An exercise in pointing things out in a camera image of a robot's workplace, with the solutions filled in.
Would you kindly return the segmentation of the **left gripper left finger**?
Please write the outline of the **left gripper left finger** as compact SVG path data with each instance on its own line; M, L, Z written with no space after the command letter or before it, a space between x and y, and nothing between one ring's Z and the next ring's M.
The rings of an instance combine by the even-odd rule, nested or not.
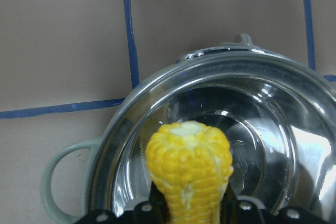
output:
M169 210L163 194L151 184L149 199L136 204L132 209L125 210L117 217L109 210L93 210L76 223L168 223Z

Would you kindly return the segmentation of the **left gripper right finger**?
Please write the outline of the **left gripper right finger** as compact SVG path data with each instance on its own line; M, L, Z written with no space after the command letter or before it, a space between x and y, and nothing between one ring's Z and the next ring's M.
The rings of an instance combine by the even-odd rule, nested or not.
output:
M275 185L257 186L261 195L241 189L237 182L228 184L221 203L220 223L329 223L311 182L296 183L271 193Z

